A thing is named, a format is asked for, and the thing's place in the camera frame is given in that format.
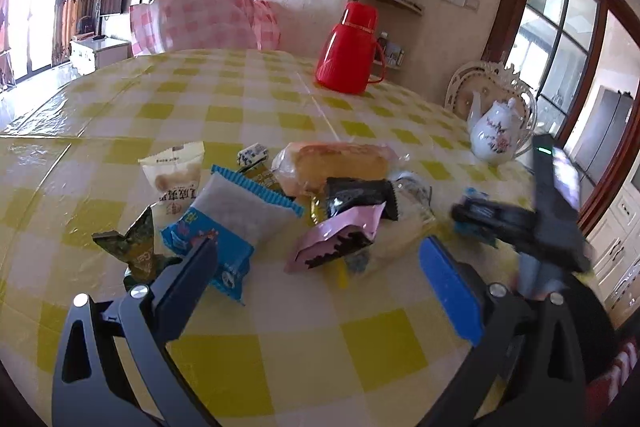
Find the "green garlic pea packet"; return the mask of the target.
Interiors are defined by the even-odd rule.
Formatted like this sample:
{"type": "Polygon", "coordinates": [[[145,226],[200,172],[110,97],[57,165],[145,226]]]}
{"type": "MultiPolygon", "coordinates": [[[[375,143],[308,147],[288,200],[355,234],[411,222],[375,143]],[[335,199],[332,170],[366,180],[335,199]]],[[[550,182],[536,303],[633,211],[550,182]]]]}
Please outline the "green garlic pea packet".
{"type": "Polygon", "coordinates": [[[177,256],[154,251],[155,229],[152,208],[146,207],[125,234],[117,231],[92,234],[93,243],[127,265],[122,283],[126,291],[137,285],[151,285],[169,265],[178,265],[177,256]]]}

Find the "bread loaf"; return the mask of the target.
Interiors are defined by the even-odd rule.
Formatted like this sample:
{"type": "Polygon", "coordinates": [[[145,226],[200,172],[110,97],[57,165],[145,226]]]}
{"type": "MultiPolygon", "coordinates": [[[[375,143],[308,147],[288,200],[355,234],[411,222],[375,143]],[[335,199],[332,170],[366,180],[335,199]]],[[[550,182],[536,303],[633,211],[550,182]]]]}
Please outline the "bread loaf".
{"type": "Polygon", "coordinates": [[[288,196],[321,193],[330,178],[385,179],[404,158],[386,145],[293,142],[273,158],[271,171],[288,196]]]}

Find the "white floral teapot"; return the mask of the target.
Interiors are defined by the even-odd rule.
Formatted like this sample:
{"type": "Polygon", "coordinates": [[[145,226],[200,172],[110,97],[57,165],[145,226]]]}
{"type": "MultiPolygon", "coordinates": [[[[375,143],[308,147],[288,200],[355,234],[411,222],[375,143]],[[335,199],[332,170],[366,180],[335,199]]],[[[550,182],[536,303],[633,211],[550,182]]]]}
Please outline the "white floral teapot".
{"type": "Polygon", "coordinates": [[[525,142],[532,132],[525,129],[525,120],[516,109],[516,98],[495,101],[484,114],[480,113],[480,94],[473,91],[468,115],[468,131],[472,153],[491,166],[499,166],[524,153],[525,142]]]}

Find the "clear wrapped pastry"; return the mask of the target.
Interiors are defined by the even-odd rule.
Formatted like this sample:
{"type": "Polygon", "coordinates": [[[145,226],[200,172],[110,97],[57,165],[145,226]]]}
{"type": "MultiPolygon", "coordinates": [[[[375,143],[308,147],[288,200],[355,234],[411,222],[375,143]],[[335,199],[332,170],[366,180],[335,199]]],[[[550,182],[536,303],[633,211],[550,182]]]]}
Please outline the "clear wrapped pastry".
{"type": "Polygon", "coordinates": [[[418,174],[404,170],[390,176],[397,202],[397,235],[408,244],[432,234],[437,220],[432,209],[433,189],[418,174]]]}

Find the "ornate white chair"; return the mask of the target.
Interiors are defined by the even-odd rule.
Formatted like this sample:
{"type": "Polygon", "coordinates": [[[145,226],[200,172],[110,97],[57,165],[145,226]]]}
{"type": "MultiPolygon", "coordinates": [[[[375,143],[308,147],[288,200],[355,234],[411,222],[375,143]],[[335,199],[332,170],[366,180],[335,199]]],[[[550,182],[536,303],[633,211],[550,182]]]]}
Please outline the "ornate white chair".
{"type": "Polygon", "coordinates": [[[514,66],[503,63],[473,61],[459,67],[451,77],[445,96],[446,109],[459,118],[470,121],[480,118],[492,103],[515,100],[515,110],[521,119],[521,144],[532,137],[537,124],[537,105],[533,90],[514,72],[514,66]]]}

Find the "pink snack packet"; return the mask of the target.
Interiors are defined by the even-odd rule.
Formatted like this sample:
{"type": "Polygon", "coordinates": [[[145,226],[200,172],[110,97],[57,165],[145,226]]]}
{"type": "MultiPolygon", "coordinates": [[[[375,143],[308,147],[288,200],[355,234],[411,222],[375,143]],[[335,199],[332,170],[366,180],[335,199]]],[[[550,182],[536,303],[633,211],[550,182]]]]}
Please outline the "pink snack packet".
{"type": "Polygon", "coordinates": [[[318,268],[372,245],[385,207],[385,202],[352,207],[309,229],[297,239],[284,272],[318,268]]]}

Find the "yellow checkered tablecloth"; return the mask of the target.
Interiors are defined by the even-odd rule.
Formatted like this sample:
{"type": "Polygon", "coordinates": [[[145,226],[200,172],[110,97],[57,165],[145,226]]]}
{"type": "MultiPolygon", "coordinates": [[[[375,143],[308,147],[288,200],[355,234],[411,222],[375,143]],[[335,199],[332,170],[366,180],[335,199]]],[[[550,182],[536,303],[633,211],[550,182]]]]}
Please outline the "yellow checkered tablecloth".
{"type": "MultiPolygon", "coordinates": [[[[509,248],[465,243],[449,210],[468,187],[527,202],[532,179],[516,162],[483,164],[445,109],[390,83],[359,96],[319,88],[309,62],[285,53],[142,56],[73,81],[1,135],[1,360],[40,416],[70,300],[122,291],[124,265],[93,235],[125,230],[153,202],[143,157],[191,141],[203,142],[205,168],[233,166],[253,143],[387,145],[431,187],[452,253],[489,280],[513,272],[509,248]]],[[[206,291],[170,348],[203,402],[236,425],[414,424],[468,345],[405,237],[397,260],[339,288],[326,268],[285,272],[305,218],[277,225],[238,210],[232,221],[266,228],[243,296],[206,291]]]]}

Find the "blue white snack packet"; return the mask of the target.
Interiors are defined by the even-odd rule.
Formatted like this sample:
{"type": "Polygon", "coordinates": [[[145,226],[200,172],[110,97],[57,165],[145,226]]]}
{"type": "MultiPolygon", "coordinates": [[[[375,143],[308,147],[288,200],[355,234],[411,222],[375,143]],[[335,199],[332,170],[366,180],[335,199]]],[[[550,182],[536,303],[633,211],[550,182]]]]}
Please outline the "blue white snack packet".
{"type": "Polygon", "coordinates": [[[297,202],[241,173],[213,165],[212,174],[185,213],[160,231],[165,246],[186,255],[202,237],[217,242],[210,283],[238,303],[257,246],[303,217],[297,202]]]}

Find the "white biscuit packet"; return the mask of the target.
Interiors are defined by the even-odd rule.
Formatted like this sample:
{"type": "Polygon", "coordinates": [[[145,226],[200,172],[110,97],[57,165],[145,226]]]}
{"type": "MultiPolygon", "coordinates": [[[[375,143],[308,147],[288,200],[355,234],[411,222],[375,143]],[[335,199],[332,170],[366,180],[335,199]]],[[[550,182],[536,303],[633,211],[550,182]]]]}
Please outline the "white biscuit packet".
{"type": "Polygon", "coordinates": [[[157,230],[176,222],[196,199],[204,153],[202,141],[189,142],[138,160],[157,194],[157,202],[151,206],[157,230]]]}

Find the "red thermos jug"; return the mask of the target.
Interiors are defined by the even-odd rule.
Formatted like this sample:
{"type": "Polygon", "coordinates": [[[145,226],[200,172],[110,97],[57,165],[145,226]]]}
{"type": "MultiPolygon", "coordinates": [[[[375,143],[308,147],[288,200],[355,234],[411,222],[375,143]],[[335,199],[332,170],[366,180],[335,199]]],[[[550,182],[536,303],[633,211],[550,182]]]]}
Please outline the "red thermos jug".
{"type": "Polygon", "coordinates": [[[378,10],[357,1],[345,5],[343,16],[332,29],[321,52],[314,79],[320,86],[343,94],[360,95],[369,84],[385,80],[382,46],[375,38],[378,10]],[[381,54],[382,75],[371,79],[375,54],[381,54]]]}

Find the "dark green yellow packet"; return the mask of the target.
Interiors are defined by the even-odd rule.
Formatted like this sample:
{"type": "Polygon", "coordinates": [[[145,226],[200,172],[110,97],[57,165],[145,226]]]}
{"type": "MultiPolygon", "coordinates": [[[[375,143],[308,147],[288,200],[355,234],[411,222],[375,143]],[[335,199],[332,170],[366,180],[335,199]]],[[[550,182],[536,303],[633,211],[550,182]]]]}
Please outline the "dark green yellow packet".
{"type": "Polygon", "coordinates": [[[254,165],[243,167],[239,173],[270,191],[284,195],[280,183],[264,162],[256,162],[254,165]]]}

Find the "wooden corner shelf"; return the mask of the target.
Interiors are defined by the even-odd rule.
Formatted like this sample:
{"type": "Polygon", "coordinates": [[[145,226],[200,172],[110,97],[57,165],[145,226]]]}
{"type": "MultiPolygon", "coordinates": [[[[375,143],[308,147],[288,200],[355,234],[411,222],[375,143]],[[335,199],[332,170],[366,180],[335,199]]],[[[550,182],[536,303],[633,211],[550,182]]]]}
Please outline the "wooden corner shelf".
{"type": "Polygon", "coordinates": [[[423,10],[407,0],[357,0],[378,11],[375,37],[384,43],[386,65],[399,72],[416,44],[423,10]]]}

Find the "small blue white candy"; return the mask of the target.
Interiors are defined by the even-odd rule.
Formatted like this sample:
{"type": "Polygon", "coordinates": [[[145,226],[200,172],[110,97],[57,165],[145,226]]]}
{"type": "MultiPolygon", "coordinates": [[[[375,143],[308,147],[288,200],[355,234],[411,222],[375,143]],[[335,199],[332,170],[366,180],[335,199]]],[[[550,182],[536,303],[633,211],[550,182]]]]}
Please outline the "small blue white candy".
{"type": "Polygon", "coordinates": [[[269,156],[269,150],[265,145],[254,143],[240,150],[236,155],[236,160],[241,168],[250,167],[256,162],[263,161],[269,156]]]}

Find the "white tv cabinet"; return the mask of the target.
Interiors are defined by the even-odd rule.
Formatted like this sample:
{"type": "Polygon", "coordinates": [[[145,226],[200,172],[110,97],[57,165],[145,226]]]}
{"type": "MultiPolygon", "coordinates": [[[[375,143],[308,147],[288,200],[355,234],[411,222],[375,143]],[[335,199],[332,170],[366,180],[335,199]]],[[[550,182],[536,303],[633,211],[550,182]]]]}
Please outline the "white tv cabinet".
{"type": "Polygon", "coordinates": [[[131,43],[127,40],[104,37],[87,38],[70,43],[70,62],[81,76],[98,69],[125,61],[131,56],[131,43]]]}

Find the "pink checkered chair cover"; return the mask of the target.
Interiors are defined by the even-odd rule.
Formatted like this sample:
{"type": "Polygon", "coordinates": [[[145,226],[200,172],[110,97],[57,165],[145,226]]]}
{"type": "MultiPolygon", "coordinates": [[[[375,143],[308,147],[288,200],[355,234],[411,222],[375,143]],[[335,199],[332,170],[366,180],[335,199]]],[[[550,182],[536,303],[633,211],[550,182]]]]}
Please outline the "pink checkered chair cover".
{"type": "Polygon", "coordinates": [[[265,0],[152,0],[129,10],[132,53],[275,50],[281,31],[265,0]]]}

